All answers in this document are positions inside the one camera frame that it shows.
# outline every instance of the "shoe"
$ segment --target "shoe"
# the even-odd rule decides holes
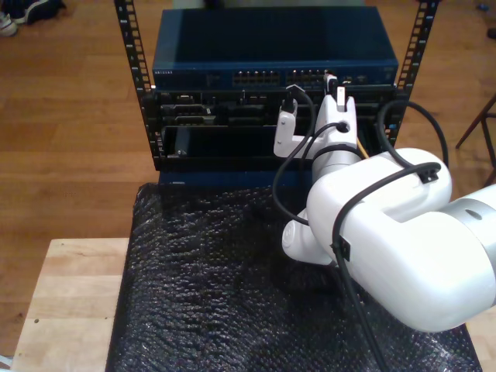
[[[28,25],[41,19],[50,19],[57,15],[59,9],[65,9],[62,0],[24,0],[24,19]]]
[[[14,36],[17,33],[17,26],[10,19],[10,16],[0,12],[0,36]]]
[[[10,19],[17,25],[25,22],[22,0],[4,0],[2,3],[2,12],[8,14]]]
[[[53,18],[62,8],[66,8],[62,0],[4,0],[2,4],[2,11],[18,25]]]

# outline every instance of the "white robotic arm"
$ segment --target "white robotic arm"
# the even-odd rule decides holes
[[[332,95],[325,97],[316,130],[335,120],[329,118],[340,116],[336,101]],[[356,140],[354,102],[350,98],[347,103],[347,115],[339,121],[350,131],[340,134],[352,133]],[[285,138],[283,126],[280,115],[274,144],[277,155],[287,153],[278,152],[277,141]],[[325,131],[308,153],[333,144],[332,134],[338,136],[337,132],[336,128]],[[356,146],[346,138],[347,144]],[[496,185],[449,203],[451,177],[443,162],[424,150],[398,152],[412,164],[441,164],[437,179],[422,183],[410,174],[354,206],[340,231],[350,247],[346,266],[367,292],[407,326],[426,332],[451,329],[496,302]],[[299,214],[308,226],[291,221],[282,237],[288,256],[314,264],[336,259],[332,228],[341,208],[363,189],[403,169],[389,153],[362,161],[352,153],[344,161],[339,154],[326,155],[313,164],[315,183],[306,210]]]

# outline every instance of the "black wire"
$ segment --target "black wire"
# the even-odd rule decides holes
[[[448,145],[446,143],[446,138],[444,137],[443,131],[441,130],[441,126],[439,123],[434,119],[434,116],[430,114],[425,108],[422,106],[411,102],[411,101],[405,101],[405,100],[395,100],[395,101],[390,101],[386,105],[383,106],[383,108],[379,111],[377,114],[377,125],[376,125],[376,133],[377,133],[377,138],[379,139],[379,142],[381,143],[382,147],[386,149],[387,152],[389,152],[392,156],[392,158],[400,164],[403,168],[408,168],[411,167],[412,164],[409,163],[407,160],[405,160],[391,145],[389,142],[388,138],[386,137],[386,133],[384,132],[384,124],[386,123],[386,115],[387,113],[396,106],[408,106],[414,109],[417,112],[420,112],[429,122],[431,123],[432,127],[437,133],[437,136],[439,138],[439,142],[441,143],[441,150],[443,152],[443,163],[447,166],[450,167],[449,164],[449,154],[448,154]]]
[[[379,345],[377,344],[377,340],[374,337],[372,328],[370,327],[370,323],[367,320],[367,317],[365,315],[365,311],[361,307],[360,303],[358,302],[357,299],[357,293],[353,287],[353,282],[351,281],[351,276],[350,272],[348,271],[348,268],[346,267],[345,260],[343,258],[343,251],[342,251],[342,243],[341,243],[341,226],[344,223],[344,220],[348,213],[357,205],[362,199],[367,197],[368,195],[372,194],[373,192],[377,191],[378,189],[382,188],[386,184],[390,184],[391,182],[394,182],[396,180],[399,180],[400,178],[403,178],[404,176],[408,176],[409,174],[417,173],[417,172],[422,172],[422,171],[439,171],[441,169],[441,165],[438,163],[423,163],[423,164],[418,164],[418,165],[412,165],[411,167],[404,168],[396,173],[393,173],[376,183],[372,184],[368,188],[365,188],[355,196],[353,196],[339,211],[338,215],[336,216],[336,221],[334,222],[334,226],[332,227],[332,249],[336,255],[336,260],[339,265],[340,272],[343,277],[343,283],[346,289],[346,293],[351,299],[351,302],[353,303],[353,307],[355,308],[356,315],[358,316],[358,319],[360,320],[360,323],[363,328],[363,332],[365,333],[365,336],[367,338],[367,342],[369,343],[370,350],[372,351],[376,361],[377,365],[381,370],[388,370],[387,364],[384,360],[384,356],[382,355],[381,349],[379,348]]]
[[[315,134],[312,136],[312,139],[310,139],[310,142],[308,142],[308,145],[306,146],[305,151],[303,152],[303,155],[301,156],[301,159],[300,159],[299,173],[300,173],[300,185],[301,185],[301,188],[302,189],[305,189],[305,177],[304,177],[304,173],[303,173],[304,172],[304,167],[305,167],[305,160],[306,160],[306,158],[308,156],[308,152],[312,148],[313,143],[327,129],[333,128],[333,127],[338,127],[338,126],[341,126],[341,125],[344,128],[346,128],[346,124],[344,122],[331,122],[329,124],[325,124],[322,128],[320,128],[317,132],[315,132]]]
[[[313,104],[312,99],[302,90],[299,90],[297,92],[298,95],[300,95],[304,100],[306,100],[306,103],[310,108],[310,128],[308,129],[308,132],[303,138],[303,140],[296,146],[293,152],[289,154],[289,156],[286,158],[286,160],[277,170],[276,175],[274,177],[274,183],[272,184],[272,197],[274,198],[274,203],[276,203],[277,208],[279,208],[281,212],[283,212],[290,219],[293,219],[296,222],[300,222],[301,224],[308,226],[308,221],[306,219],[303,219],[302,217],[299,217],[294,213],[289,212],[286,209],[286,207],[282,205],[281,201],[279,200],[279,197],[277,196],[277,184],[279,183],[279,179],[286,170],[286,167],[288,167],[289,163],[295,158],[296,154],[299,153],[300,150],[303,148],[303,146],[307,143],[308,139],[315,130],[315,124],[317,122],[317,118],[316,118],[317,115],[315,114],[315,106]]]
[[[315,161],[318,157],[323,155],[324,153],[330,153],[331,151],[349,151],[357,155],[361,160],[363,160],[363,154],[356,148],[348,146],[348,145],[329,145],[317,151],[313,157],[313,161]]]
[[[337,127],[338,126],[338,122],[331,122],[330,124],[325,124],[321,129],[319,129],[317,132],[315,132],[315,134],[312,136],[312,139],[310,139],[310,142],[308,143],[308,145],[306,146],[305,148],[305,151],[303,152],[303,155],[301,156],[301,161],[300,161],[300,171],[302,171],[302,168],[303,168],[303,164],[305,163],[305,160],[308,156],[308,152],[310,151],[310,149],[312,148],[312,145],[313,143],[317,140],[317,138],[323,133],[325,132],[327,129],[329,128],[333,128],[333,127]]]

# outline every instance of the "wooden stool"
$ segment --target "wooden stool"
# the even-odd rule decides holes
[[[460,141],[456,144],[456,149],[458,150],[460,146],[462,146],[463,141],[467,139],[467,137],[474,131],[475,127],[479,124],[479,122],[482,123],[482,131],[484,132],[484,138],[486,139],[486,146],[487,146],[487,151],[489,151],[489,157],[491,158],[491,164],[493,166],[493,171],[489,175],[489,178],[486,180],[484,187],[489,186],[490,184],[493,183],[494,179],[496,178],[496,156],[494,155],[494,147],[493,143],[491,142],[491,135],[489,134],[489,128],[487,127],[487,118],[496,118],[496,114],[492,114],[489,112],[491,107],[493,107],[494,103],[496,102],[496,94],[493,95],[493,97],[489,100],[489,102],[484,106],[481,112],[479,112],[479,115],[474,119],[472,124],[468,127],[467,131],[463,134],[462,138],[460,138]]]

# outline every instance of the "bubble wrap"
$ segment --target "bubble wrap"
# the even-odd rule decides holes
[[[286,222],[269,188],[143,186],[107,372],[378,370],[337,269],[282,253]],[[416,332],[359,291],[391,370],[482,370],[464,325]]]

